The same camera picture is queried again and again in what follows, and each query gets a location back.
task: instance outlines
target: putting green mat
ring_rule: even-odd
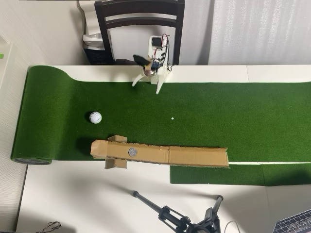
[[[230,165],[230,169],[171,166],[171,183],[311,184],[311,164]]]
[[[150,83],[80,82],[54,67],[32,67],[12,159],[93,160],[91,142],[118,134],[136,143],[227,147],[230,162],[311,160],[311,83],[165,83],[155,92]],[[101,123],[89,122],[92,111]],[[197,174],[174,167],[174,183],[187,182],[176,178],[183,169]]]

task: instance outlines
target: laptop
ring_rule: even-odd
[[[311,210],[278,221],[273,233],[311,233]]]

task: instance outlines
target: white golf ball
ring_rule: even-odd
[[[98,124],[102,120],[102,115],[98,112],[93,112],[93,113],[91,113],[91,115],[89,115],[89,120],[93,124]]]

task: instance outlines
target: small robot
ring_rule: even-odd
[[[169,48],[168,35],[152,35],[149,38],[148,59],[138,55],[133,55],[134,61],[143,67],[143,73],[139,74],[133,81],[132,86],[144,77],[149,77],[151,84],[156,84],[156,94],[162,85],[169,79],[172,66],[169,67]]]

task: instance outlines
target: chair backrest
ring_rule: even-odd
[[[181,34],[183,30],[185,0],[112,0],[96,1],[95,10],[101,29],[107,55],[113,60],[109,43],[108,29],[130,25],[161,25],[175,28],[173,65],[179,64]],[[106,20],[106,17],[132,14],[157,13],[176,16],[176,19],[162,17],[127,17]]]

